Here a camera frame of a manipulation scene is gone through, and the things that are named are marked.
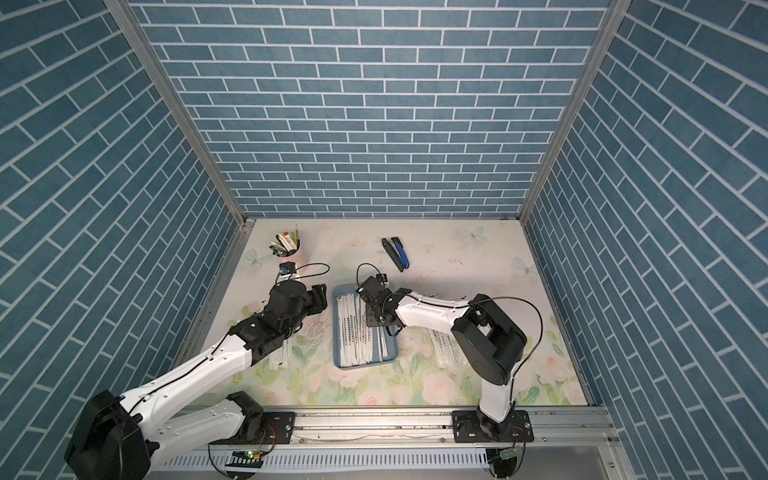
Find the flower print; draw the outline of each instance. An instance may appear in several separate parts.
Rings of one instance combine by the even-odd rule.
[[[456,404],[458,390],[445,373],[431,373],[422,381],[422,398],[429,405]]]

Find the mounting plate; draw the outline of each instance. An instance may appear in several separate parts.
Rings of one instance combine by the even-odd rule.
[[[275,445],[288,445],[290,443],[290,436],[293,434],[293,422],[296,420],[296,413],[294,412],[265,412],[263,417],[264,428],[270,425],[275,429],[277,438],[275,439]],[[270,434],[267,432],[264,443],[270,439]]]
[[[506,433],[502,433],[498,439],[490,439],[480,429],[480,421],[475,410],[454,410],[451,412],[453,439],[456,443],[533,442],[534,436],[528,412],[515,410],[515,413],[516,415],[510,417],[511,425]]]
[[[296,413],[294,412],[265,412],[261,418],[261,425],[266,429],[266,437],[264,437],[262,444],[266,446],[272,444],[272,431],[269,430],[269,426],[271,426],[275,429],[275,434],[277,435],[275,445],[288,445],[290,443],[290,436],[293,434],[293,422],[295,420]],[[259,430],[255,439],[258,441],[260,436],[261,430]],[[253,440],[244,439],[243,441],[236,441],[224,439],[211,442],[211,445],[253,445]]]

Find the aluminum frame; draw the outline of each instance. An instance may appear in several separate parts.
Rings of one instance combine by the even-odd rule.
[[[552,138],[549,141],[547,150],[544,152],[544,156],[541,158],[541,165],[534,174],[531,187],[528,189],[528,195],[523,200],[523,205],[520,208],[518,214],[518,220],[525,226],[528,222],[528,218],[533,212],[533,207],[536,204],[538,196],[541,194],[541,190],[544,188],[547,178],[549,177],[554,163],[558,159],[558,155],[563,149],[565,138],[573,127],[576,115],[581,109],[581,105],[584,103],[584,99],[589,93],[589,88],[592,86],[592,82],[595,77],[598,76],[598,70],[603,64],[605,54],[608,52],[608,47],[611,46],[611,42],[614,40],[614,36],[619,29],[621,21],[624,19],[624,14],[629,8],[629,4],[632,0],[613,0],[611,6],[605,12],[603,21],[600,23],[598,35],[594,39],[594,44],[589,49],[586,60],[584,60],[584,66],[581,68],[579,77],[574,85],[573,92],[568,98],[568,103],[563,109],[563,115],[558,123],[557,129],[552,134]]]
[[[210,326],[214,323],[224,294],[227,293],[227,287],[230,285],[230,280],[232,280],[237,264],[240,262],[240,257],[243,255],[243,250],[245,250],[255,223],[255,220],[246,220],[244,225],[238,226],[235,230],[234,238],[224,254],[224,260],[214,275],[214,281],[203,298],[203,305],[192,322],[187,338],[181,343],[181,348],[179,348],[179,353],[176,355],[171,368],[176,368],[196,356],[203,349],[205,338]]]
[[[224,180],[224,176],[218,165],[216,165],[213,154],[210,152],[187,108],[184,107],[179,93],[170,81],[170,77],[168,77],[168,73],[160,61],[160,57],[157,56],[157,52],[152,48],[147,33],[139,25],[138,18],[133,9],[127,0],[104,0],[104,3],[112,14],[112,18],[120,27],[123,35],[125,35],[125,39],[133,49],[147,75],[152,80],[152,84],[157,89],[163,102],[165,102],[165,106],[168,107],[170,114],[176,119],[181,133],[184,134],[184,138],[190,143],[192,150],[197,155],[197,159],[203,165],[210,180],[216,187],[216,191],[221,195],[237,224],[244,226],[247,218],[245,212],[243,212],[240,204],[237,203],[232,190],[227,185],[227,181]]]

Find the metal rail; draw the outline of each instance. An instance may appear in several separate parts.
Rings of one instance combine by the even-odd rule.
[[[587,93],[589,93],[589,87],[592,86],[594,78],[598,76],[598,69],[605,59],[608,47],[611,46],[611,42],[614,40],[616,31],[621,24],[621,20],[624,19],[624,14],[627,12],[630,3],[631,0],[613,0],[611,6],[605,12],[603,21],[600,23],[598,35],[594,39],[592,48],[589,49],[586,60],[584,60],[584,66],[581,68],[581,73],[568,99],[568,104],[565,105],[558,128],[552,135],[547,150],[541,158],[541,165],[533,177],[528,195],[523,200],[523,205],[518,215],[518,220],[523,225],[525,225],[525,222],[531,216],[531,212],[533,212],[536,200],[539,194],[541,194],[541,190],[547,182],[547,177],[549,177],[549,173],[552,171],[554,163],[563,149],[565,138],[571,131],[571,127],[573,127],[576,115],[581,109],[581,104],[584,103],[584,99],[587,97]]]
[[[203,165],[211,182],[216,187],[216,191],[221,195],[238,225],[243,226],[246,219],[245,212],[240,208],[232,190],[227,185],[227,181],[224,180],[221,170],[216,165],[214,156],[208,149],[202,135],[200,135],[200,131],[197,129],[197,125],[195,125],[192,117],[190,117],[187,108],[184,107],[184,103],[174,84],[170,81],[165,68],[163,68],[157,52],[152,48],[149,37],[147,37],[144,29],[139,25],[138,18],[136,18],[133,9],[127,0],[104,0],[104,3],[123,32],[123,35],[125,35],[128,44],[133,48],[147,75],[152,80],[157,92],[160,94],[163,102],[165,102],[165,106],[168,107],[170,114],[174,116],[176,123],[179,124],[181,133],[184,134],[184,138],[190,143],[192,150],[197,155],[197,159]]]

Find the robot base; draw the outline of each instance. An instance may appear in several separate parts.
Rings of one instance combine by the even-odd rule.
[[[533,442],[531,419],[525,410],[510,410],[507,418],[496,423],[480,409],[455,410],[453,417],[453,439],[456,443],[476,442]]]

